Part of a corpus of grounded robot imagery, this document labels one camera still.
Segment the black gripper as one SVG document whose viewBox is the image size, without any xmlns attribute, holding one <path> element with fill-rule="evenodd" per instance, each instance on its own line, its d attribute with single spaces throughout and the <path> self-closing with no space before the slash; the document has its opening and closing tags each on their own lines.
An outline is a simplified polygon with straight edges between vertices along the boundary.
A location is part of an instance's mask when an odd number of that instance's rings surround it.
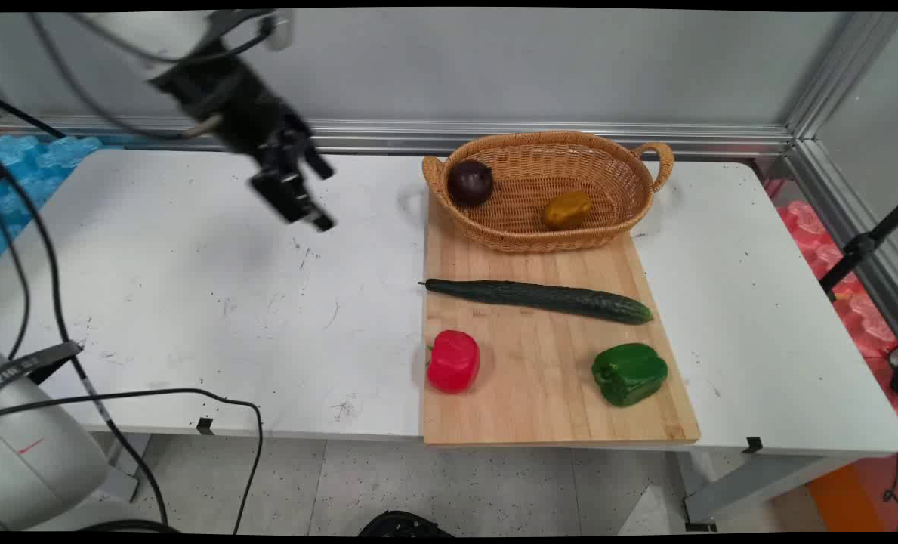
<svg viewBox="0 0 898 544">
<path fill-rule="evenodd" d="M 313 144 L 313 131 L 233 51 L 201 51 L 150 79 L 194 121 L 173 138 L 213 134 L 227 149 L 248 155 L 262 168 L 293 169 L 300 158 L 322 179 L 335 170 Z M 308 193 L 300 172 L 260 172 L 251 187 L 287 223 L 306 221 L 318 231 L 335 226 Z"/>
</svg>

